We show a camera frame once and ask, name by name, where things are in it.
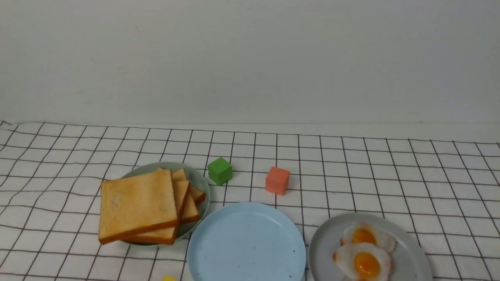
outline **fried egg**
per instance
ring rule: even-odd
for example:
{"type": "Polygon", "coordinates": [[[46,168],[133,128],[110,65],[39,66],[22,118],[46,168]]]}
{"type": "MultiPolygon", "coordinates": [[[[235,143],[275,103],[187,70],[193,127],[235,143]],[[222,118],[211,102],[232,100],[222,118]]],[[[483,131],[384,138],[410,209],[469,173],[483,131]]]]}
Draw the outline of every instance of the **fried egg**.
{"type": "Polygon", "coordinates": [[[340,245],[349,243],[370,243],[387,253],[392,253],[396,248],[396,240],[387,232],[366,223],[357,223],[346,227],[340,238],[340,245]]]}
{"type": "Polygon", "coordinates": [[[371,243],[346,244],[333,261],[347,279],[358,281],[387,281],[393,267],[389,254],[371,243]]]}

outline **plate rim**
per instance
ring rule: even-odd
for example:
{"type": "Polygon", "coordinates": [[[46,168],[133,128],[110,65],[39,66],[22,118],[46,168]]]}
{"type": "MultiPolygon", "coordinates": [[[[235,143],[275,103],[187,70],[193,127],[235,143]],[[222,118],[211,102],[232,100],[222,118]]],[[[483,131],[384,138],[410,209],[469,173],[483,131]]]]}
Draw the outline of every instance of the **plate rim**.
{"type": "MultiPolygon", "coordinates": [[[[195,225],[193,225],[193,227],[191,227],[190,230],[188,230],[186,233],[184,233],[183,235],[181,236],[177,236],[177,238],[175,238],[174,240],[174,245],[175,245],[175,242],[178,242],[180,241],[181,239],[183,239],[184,237],[186,237],[187,235],[191,234],[197,227],[198,225],[200,225],[200,223],[202,222],[202,220],[205,218],[205,215],[207,214],[207,211],[209,210],[209,206],[210,206],[210,185],[209,185],[209,182],[207,181],[207,179],[205,178],[205,176],[200,173],[197,169],[189,166],[189,165],[186,165],[184,163],[180,163],[180,162],[153,162],[153,163],[149,163],[149,164],[146,164],[146,165],[142,165],[140,167],[137,167],[131,171],[129,171],[128,173],[124,174],[120,179],[125,179],[125,178],[130,178],[130,176],[128,176],[129,174],[131,174],[132,172],[136,171],[136,170],[139,170],[139,169],[143,169],[145,167],[148,167],[148,166],[164,166],[164,165],[180,165],[181,167],[183,167],[184,169],[191,169],[193,171],[195,171],[196,173],[198,173],[201,178],[203,178],[204,180],[204,183],[206,184],[206,192],[205,192],[205,200],[207,200],[207,204],[206,204],[206,209],[205,209],[205,212],[203,212],[203,214],[200,214],[200,218],[198,220],[198,222],[196,222],[195,225]]],[[[145,242],[145,243],[140,243],[140,242],[130,242],[130,241],[124,241],[124,240],[121,240],[122,242],[126,243],[126,244],[129,244],[129,245],[134,245],[134,246],[140,246],[140,247],[157,247],[157,246],[173,246],[173,245],[166,245],[166,244],[160,244],[160,243],[148,243],[148,242],[145,242]]]]}
{"type": "MultiPolygon", "coordinates": [[[[293,222],[293,221],[292,221],[292,220],[291,220],[291,219],[290,219],[287,215],[285,215],[283,212],[279,211],[278,209],[276,209],[276,208],[274,208],[274,207],[271,207],[271,206],[269,206],[269,205],[266,205],[266,204],[264,204],[264,203],[259,203],[259,202],[246,202],[246,201],[245,201],[245,202],[237,202],[237,203],[232,203],[232,204],[230,204],[230,205],[223,206],[222,208],[219,208],[219,209],[217,209],[217,210],[215,210],[215,211],[211,212],[209,215],[207,215],[207,216],[206,216],[206,219],[207,219],[207,220],[205,220],[205,219],[204,219],[204,220],[201,222],[201,224],[200,224],[200,225],[202,225],[202,224],[208,224],[208,223],[209,223],[209,220],[208,220],[208,219],[209,219],[210,217],[217,216],[217,213],[220,213],[220,212],[221,212],[221,210],[224,210],[224,209],[226,209],[226,210],[227,210],[228,208],[236,208],[236,207],[238,207],[238,206],[242,206],[242,205],[243,205],[243,206],[245,206],[245,205],[246,205],[246,206],[256,206],[257,208],[263,208],[264,210],[266,210],[266,209],[267,209],[267,210],[269,210],[270,212],[277,212],[277,214],[279,214],[279,215],[283,216],[283,218],[284,218],[285,220],[288,220],[291,224],[293,224],[293,225],[295,226],[295,223],[294,223],[294,222],[293,222]]],[[[298,235],[298,237],[299,237],[298,241],[301,241],[301,245],[302,245],[302,246],[300,247],[300,250],[299,250],[299,251],[301,251],[301,252],[302,252],[302,254],[301,254],[300,256],[302,256],[302,257],[303,257],[303,266],[304,266],[304,270],[303,270],[302,276],[300,276],[300,277],[299,277],[299,278],[300,278],[299,280],[301,280],[301,278],[303,278],[303,277],[304,277],[304,275],[306,274],[306,266],[308,265],[308,262],[307,262],[308,256],[307,256],[306,244],[305,244],[305,242],[304,242],[304,238],[303,238],[303,236],[302,236],[301,232],[299,231],[299,229],[298,229],[298,228],[296,228],[296,227],[295,227],[295,229],[296,229],[296,232],[294,232],[294,233],[296,233],[296,234],[298,235]]],[[[193,251],[195,251],[195,250],[193,249],[193,247],[194,247],[194,246],[192,246],[193,244],[191,243],[191,241],[193,241],[193,240],[199,240],[200,238],[199,238],[198,236],[200,236],[200,235],[201,235],[201,234],[200,234],[200,232],[199,232],[198,230],[195,230],[195,231],[192,233],[191,238],[190,238],[190,240],[189,240],[189,245],[187,246],[187,251],[186,251],[186,262],[187,262],[187,265],[188,265],[188,267],[189,267],[189,272],[191,273],[191,276],[193,277],[193,280],[194,280],[194,281],[201,281],[201,279],[199,279],[199,278],[197,278],[196,276],[194,276],[194,275],[193,275],[193,273],[191,272],[191,270],[192,270],[192,268],[193,268],[193,266],[192,266],[192,257],[193,257],[193,255],[195,255],[195,253],[193,253],[193,251]]]]}
{"type": "Polygon", "coordinates": [[[318,235],[320,233],[321,228],[326,228],[328,225],[328,222],[338,220],[344,217],[353,217],[353,223],[356,221],[362,221],[362,220],[372,220],[376,221],[377,223],[382,223],[386,224],[389,227],[393,228],[392,230],[399,232],[397,235],[395,235],[399,240],[401,240],[401,236],[404,238],[404,245],[409,249],[410,254],[415,258],[416,263],[420,264],[422,267],[422,278],[423,280],[432,280],[433,279],[433,273],[432,273],[432,268],[431,265],[429,264],[429,260],[426,257],[426,254],[424,250],[419,246],[419,244],[415,241],[412,240],[411,236],[399,225],[376,215],[372,214],[367,214],[367,213],[357,213],[357,212],[350,212],[350,213],[344,213],[344,214],[339,214],[336,216],[333,216],[329,219],[327,219],[325,222],[323,222],[314,232],[314,235],[311,238],[311,242],[309,243],[309,247],[307,248],[307,267],[309,268],[309,271],[311,272],[312,278],[314,280],[317,279],[317,276],[315,275],[315,271],[313,270],[314,267],[311,267],[311,249],[314,249],[316,244],[318,243],[318,235]]]}

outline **bread slice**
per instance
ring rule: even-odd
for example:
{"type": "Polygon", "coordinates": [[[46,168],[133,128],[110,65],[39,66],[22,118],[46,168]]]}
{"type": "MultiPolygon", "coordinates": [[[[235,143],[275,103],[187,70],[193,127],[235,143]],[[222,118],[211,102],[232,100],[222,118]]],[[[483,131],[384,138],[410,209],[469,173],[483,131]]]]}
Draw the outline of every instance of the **bread slice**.
{"type": "Polygon", "coordinates": [[[175,170],[172,172],[172,181],[174,182],[180,182],[180,181],[187,181],[188,176],[186,175],[186,170],[184,168],[175,170]]]}
{"type": "Polygon", "coordinates": [[[186,207],[184,207],[184,212],[180,217],[181,224],[187,224],[191,222],[196,222],[200,220],[200,213],[196,207],[195,200],[191,193],[187,195],[186,207]]]}
{"type": "Polygon", "coordinates": [[[191,196],[196,205],[199,205],[201,202],[205,201],[205,193],[196,187],[191,186],[191,196]]]}
{"type": "Polygon", "coordinates": [[[179,225],[169,169],[103,181],[100,192],[101,244],[179,225]]]}
{"type": "MultiPolygon", "coordinates": [[[[190,183],[187,180],[175,181],[173,183],[173,194],[175,196],[175,208],[177,209],[177,215],[181,216],[190,193],[190,183]]],[[[128,242],[152,242],[173,245],[177,238],[177,230],[179,226],[173,226],[169,228],[159,229],[155,231],[150,231],[146,233],[137,234],[125,238],[128,242]]]]}
{"type": "MultiPolygon", "coordinates": [[[[172,172],[172,180],[174,182],[177,181],[187,181],[188,176],[186,175],[186,170],[184,168],[175,170],[172,172]]],[[[191,196],[194,200],[194,203],[196,205],[199,205],[201,202],[205,200],[205,193],[203,191],[199,190],[196,187],[191,186],[191,196]]]]}
{"type": "MultiPolygon", "coordinates": [[[[184,168],[173,171],[172,178],[173,178],[173,181],[187,181],[188,180],[188,176],[186,175],[186,170],[184,170],[184,168]]],[[[198,208],[196,207],[194,196],[192,194],[193,189],[196,189],[196,188],[191,187],[191,192],[187,196],[187,201],[186,201],[186,206],[184,207],[184,212],[182,213],[182,215],[180,215],[180,223],[181,224],[187,224],[187,223],[196,222],[196,221],[200,220],[200,213],[198,212],[198,208]]]]}

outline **orange cube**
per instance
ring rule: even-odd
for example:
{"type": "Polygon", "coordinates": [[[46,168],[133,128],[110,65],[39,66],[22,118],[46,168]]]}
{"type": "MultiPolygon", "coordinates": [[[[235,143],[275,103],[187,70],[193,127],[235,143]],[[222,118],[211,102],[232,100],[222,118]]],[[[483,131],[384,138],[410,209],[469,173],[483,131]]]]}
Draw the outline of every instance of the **orange cube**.
{"type": "Polygon", "coordinates": [[[290,171],[278,167],[271,167],[265,178],[265,190],[277,195],[285,195],[290,171]]]}

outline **green plate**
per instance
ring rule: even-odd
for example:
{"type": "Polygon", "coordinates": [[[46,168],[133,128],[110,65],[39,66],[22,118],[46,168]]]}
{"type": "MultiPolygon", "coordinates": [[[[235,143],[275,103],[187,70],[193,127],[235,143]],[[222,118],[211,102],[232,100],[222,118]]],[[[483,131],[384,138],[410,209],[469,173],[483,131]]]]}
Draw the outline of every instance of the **green plate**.
{"type": "MultiPolygon", "coordinates": [[[[179,229],[177,231],[177,238],[175,241],[179,241],[186,235],[190,234],[195,230],[195,228],[198,226],[198,224],[202,221],[202,219],[205,217],[207,213],[207,209],[209,208],[209,203],[210,203],[210,188],[207,180],[203,177],[201,173],[199,173],[196,169],[191,168],[188,165],[184,165],[182,163],[174,163],[174,162],[158,162],[158,163],[151,163],[144,165],[142,167],[139,167],[135,170],[130,171],[126,175],[122,177],[124,178],[130,178],[130,177],[135,177],[139,175],[144,175],[147,173],[152,173],[156,171],[158,168],[163,168],[163,169],[170,169],[172,171],[178,170],[178,169],[185,169],[187,179],[191,183],[191,186],[203,191],[205,193],[205,200],[199,204],[198,207],[198,212],[200,216],[200,220],[198,221],[193,221],[190,223],[184,223],[179,226],[179,229]]],[[[129,244],[133,245],[139,245],[139,246],[152,246],[152,245],[158,245],[158,243],[146,243],[146,242],[130,242],[130,241],[124,241],[129,244]]]]}

